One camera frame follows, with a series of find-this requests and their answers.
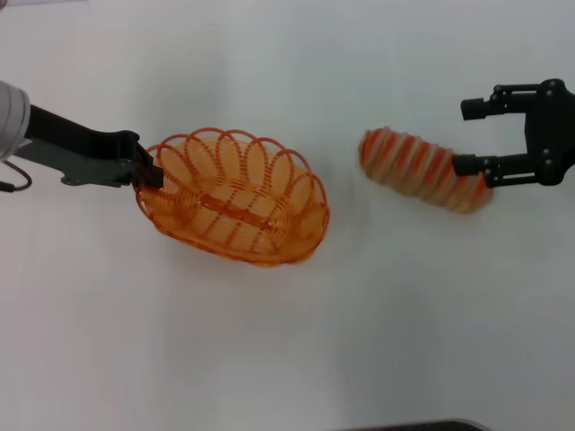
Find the white background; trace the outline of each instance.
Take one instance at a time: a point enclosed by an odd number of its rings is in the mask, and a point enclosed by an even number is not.
[[[0,78],[143,145],[217,126],[273,136],[323,179],[303,265],[164,238],[131,189],[0,196],[0,429],[319,431],[435,418],[572,429],[575,175],[472,216],[370,184],[389,125],[477,154],[522,118],[464,123],[495,84],[575,89],[572,0],[92,0],[0,13]],[[3,180],[18,180],[2,169]]]

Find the cable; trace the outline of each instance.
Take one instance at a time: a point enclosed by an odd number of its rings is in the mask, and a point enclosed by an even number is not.
[[[8,162],[7,160],[4,160],[3,163],[9,168],[14,169],[18,173],[20,173],[24,177],[24,179],[26,179],[26,184],[24,184],[23,186],[15,187],[13,184],[0,181],[0,191],[13,193],[15,191],[26,190],[32,185],[32,178],[30,175],[28,175],[28,173],[24,169],[19,168],[14,163]]]

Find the orange basket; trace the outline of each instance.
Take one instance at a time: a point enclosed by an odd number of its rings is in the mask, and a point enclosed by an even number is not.
[[[137,203],[161,233],[265,267],[309,258],[325,236],[322,183],[273,139],[202,128],[147,151],[164,168],[164,187],[135,185]]]

